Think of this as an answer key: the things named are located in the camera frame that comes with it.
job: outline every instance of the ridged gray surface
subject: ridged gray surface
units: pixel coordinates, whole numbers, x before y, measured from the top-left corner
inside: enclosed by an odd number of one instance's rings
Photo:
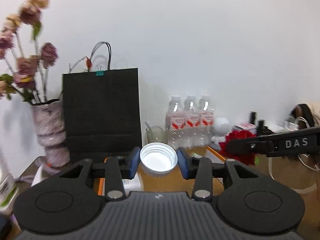
[[[196,202],[184,192],[132,192],[121,202],[108,203],[86,227],[58,236],[24,231],[17,240],[302,240],[294,232],[281,236],[254,236],[225,224],[208,203]]]

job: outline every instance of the black paper bag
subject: black paper bag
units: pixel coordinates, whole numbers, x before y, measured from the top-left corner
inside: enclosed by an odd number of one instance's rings
[[[138,69],[64,74],[63,113],[72,163],[141,147]]]

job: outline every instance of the beige fabric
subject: beige fabric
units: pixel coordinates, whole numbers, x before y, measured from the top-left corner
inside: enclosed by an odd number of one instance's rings
[[[311,111],[315,126],[320,126],[320,105],[318,103],[309,103],[307,106]]]

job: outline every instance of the teal binder clip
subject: teal binder clip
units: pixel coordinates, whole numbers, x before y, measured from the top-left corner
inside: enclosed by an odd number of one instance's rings
[[[103,66],[97,65],[96,76],[104,76],[104,67]]]

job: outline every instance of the pink vase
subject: pink vase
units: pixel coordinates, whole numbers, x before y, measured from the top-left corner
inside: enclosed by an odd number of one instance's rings
[[[31,109],[38,142],[44,146],[47,163],[54,168],[66,165],[70,161],[70,154],[65,145],[66,132],[61,100],[52,99],[46,103],[36,104]]]

